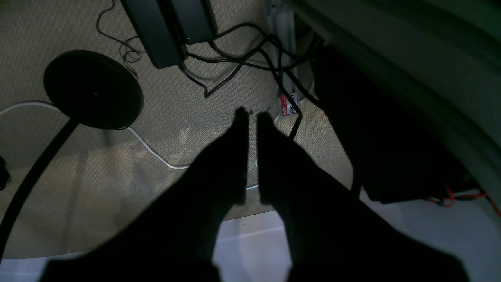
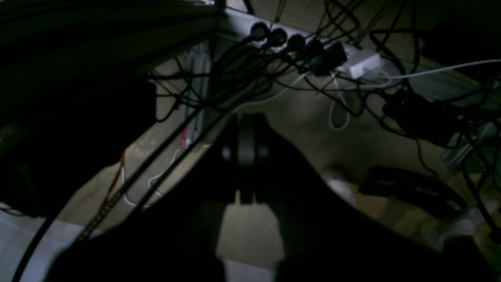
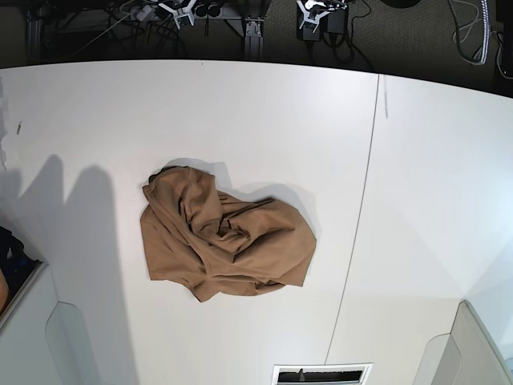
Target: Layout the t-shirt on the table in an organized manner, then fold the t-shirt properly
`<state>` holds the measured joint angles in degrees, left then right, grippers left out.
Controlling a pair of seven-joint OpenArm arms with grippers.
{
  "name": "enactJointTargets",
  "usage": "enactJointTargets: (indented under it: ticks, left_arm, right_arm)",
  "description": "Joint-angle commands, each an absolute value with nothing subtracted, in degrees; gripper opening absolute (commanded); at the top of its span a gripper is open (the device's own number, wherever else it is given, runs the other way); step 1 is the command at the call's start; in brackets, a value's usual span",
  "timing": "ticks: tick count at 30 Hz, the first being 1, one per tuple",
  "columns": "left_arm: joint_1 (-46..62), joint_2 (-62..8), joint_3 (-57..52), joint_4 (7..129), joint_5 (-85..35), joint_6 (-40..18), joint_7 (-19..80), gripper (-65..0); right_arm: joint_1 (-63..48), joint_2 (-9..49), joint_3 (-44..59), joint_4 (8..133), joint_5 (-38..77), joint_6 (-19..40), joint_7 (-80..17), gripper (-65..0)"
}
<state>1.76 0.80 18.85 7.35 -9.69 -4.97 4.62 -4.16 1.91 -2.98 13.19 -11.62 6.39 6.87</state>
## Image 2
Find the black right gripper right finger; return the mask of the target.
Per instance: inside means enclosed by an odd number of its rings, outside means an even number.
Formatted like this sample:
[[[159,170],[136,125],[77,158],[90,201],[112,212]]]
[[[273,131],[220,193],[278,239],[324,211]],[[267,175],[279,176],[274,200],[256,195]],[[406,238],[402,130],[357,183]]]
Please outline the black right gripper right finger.
[[[259,201],[277,216],[285,259],[277,282],[488,282],[490,267],[473,239],[441,252],[409,240],[338,196],[305,157],[253,114]]]

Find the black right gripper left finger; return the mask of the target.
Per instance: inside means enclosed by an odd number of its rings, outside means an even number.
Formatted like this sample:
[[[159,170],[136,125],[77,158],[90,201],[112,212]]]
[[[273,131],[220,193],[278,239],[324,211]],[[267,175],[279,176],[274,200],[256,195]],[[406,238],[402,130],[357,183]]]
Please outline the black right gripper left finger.
[[[52,282],[224,282],[215,255],[222,218],[250,165],[251,116],[233,116],[196,165],[167,195],[93,239],[77,239],[51,267]]]

